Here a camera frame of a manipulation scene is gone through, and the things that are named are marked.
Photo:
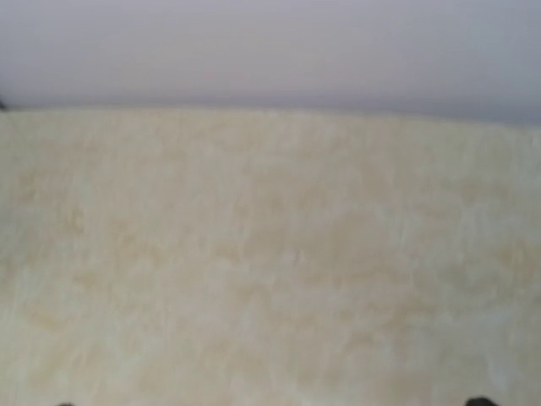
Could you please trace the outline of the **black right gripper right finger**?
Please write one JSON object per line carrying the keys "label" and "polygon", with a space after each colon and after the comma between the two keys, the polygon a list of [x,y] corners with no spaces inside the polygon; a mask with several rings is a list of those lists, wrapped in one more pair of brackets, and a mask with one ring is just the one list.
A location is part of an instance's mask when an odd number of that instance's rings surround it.
{"label": "black right gripper right finger", "polygon": [[469,398],[464,406],[497,406],[497,403],[494,402],[491,398],[487,397],[474,397]]}

